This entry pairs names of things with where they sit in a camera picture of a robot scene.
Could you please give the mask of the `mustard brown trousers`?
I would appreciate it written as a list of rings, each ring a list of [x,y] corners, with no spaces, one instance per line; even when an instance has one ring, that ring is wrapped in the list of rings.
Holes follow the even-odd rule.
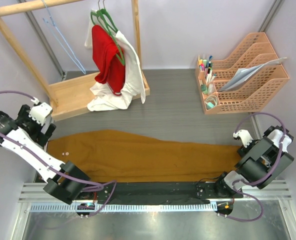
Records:
[[[165,141],[118,130],[50,140],[47,152],[72,162],[98,183],[197,182],[234,170],[235,145]]]

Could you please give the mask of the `light blue wire hanger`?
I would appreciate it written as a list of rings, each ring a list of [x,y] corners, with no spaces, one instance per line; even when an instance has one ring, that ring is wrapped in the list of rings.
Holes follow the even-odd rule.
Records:
[[[44,17],[43,22],[47,26],[49,32],[52,34],[52,36],[56,39],[56,41],[59,43],[61,48],[64,50],[64,52],[67,54],[67,56],[70,58],[70,60],[75,64],[76,67],[84,74],[86,75],[87,71],[84,68],[83,64],[80,62],[80,60],[77,58],[75,52],[69,45],[68,41],[66,40],[63,33],[60,31],[58,26],[56,25],[56,22],[53,19],[53,16],[51,15],[51,12],[48,8],[48,5],[44,0],[42,0],[42,3],[47,11],[48,19],[45,19]]]

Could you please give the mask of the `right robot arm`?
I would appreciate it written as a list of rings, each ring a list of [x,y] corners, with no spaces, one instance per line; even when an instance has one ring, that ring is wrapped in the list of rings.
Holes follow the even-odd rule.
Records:
[[[233,138],[242,142],[237,150],[241,160],[235,165],[236,170],[224,172],[215,182],[213,191],[219,198],[233,197],[250,183],[260,190],[265,188],[295,159],[288,153],[294,137],[281,126],[269,127],[260,140],[253,139],[244,129],[234,133]]]

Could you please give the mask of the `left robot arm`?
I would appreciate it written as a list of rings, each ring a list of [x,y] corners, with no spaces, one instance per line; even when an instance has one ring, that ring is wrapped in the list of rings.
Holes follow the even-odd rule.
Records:
[[[56,129],[51,113],[46,103],[22,105],[16,119],[0,111],[0,147],[32,166],[46,183],[43,190],[52,197],[68,205],[77,196],[89,200],[94,195],[90,177],[72,162],[63,162],[44,150]]]

